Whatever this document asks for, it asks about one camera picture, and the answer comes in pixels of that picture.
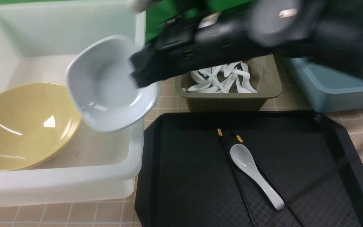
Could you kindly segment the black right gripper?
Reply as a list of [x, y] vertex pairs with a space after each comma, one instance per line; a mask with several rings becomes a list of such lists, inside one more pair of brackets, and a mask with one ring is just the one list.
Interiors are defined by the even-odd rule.
[[166, 79], [166, 74], [188, 71], [264, 55], [264, 49], [247, 34], [246, 9], [228, 9], [194, 17], [172, 17], [144, 50], [130, 57], [138, 88]]

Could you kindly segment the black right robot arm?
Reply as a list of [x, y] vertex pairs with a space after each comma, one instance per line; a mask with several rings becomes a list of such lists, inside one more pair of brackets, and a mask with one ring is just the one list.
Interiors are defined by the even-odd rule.
[[363, 9], [330, 0], [252, 0], [214, 11], [207, 0], [174, 0], [177, 14], [130, 61], [140, 88], [186, 72], [269, 54], [363, 79]]

